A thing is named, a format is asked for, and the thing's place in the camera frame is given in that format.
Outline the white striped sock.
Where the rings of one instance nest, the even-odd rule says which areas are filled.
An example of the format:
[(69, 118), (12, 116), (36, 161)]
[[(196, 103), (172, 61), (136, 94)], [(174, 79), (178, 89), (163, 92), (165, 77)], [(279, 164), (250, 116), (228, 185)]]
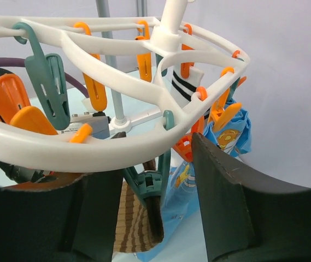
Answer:
[(189, 77), (187, 79), (181, 76), (180, 65), (175, 65), (171, 80), (171, 96), (177, 104), (183, 108), (190, 101), (197, 87), (201, 85), (204, 72), (196, 67), (190, 67)]

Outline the brown striped sock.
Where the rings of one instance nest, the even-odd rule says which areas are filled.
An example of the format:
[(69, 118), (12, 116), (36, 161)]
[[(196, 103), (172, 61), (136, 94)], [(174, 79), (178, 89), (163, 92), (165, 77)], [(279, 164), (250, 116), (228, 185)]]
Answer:
[(137, 253), (151, 250), (164, 238), (161, 218), (163, 193), (161, 170), (155, 160), (143, 163), (144, 171), (125, 169), (121, 187), (114, 252)]

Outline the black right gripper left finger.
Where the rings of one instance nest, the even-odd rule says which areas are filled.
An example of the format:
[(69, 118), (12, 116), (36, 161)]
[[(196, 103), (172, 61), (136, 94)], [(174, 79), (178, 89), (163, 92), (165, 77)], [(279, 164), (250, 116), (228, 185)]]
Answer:
[(0, 187), (0, 261), (111, 261), (122, 171)]

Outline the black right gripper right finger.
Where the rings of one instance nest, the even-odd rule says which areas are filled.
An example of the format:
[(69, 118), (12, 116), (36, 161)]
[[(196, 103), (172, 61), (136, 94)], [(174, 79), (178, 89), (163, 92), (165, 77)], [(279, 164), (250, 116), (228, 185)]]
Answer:
[(311, 261), (311, 188), (259, 172), (192, 138), (209, 261)]

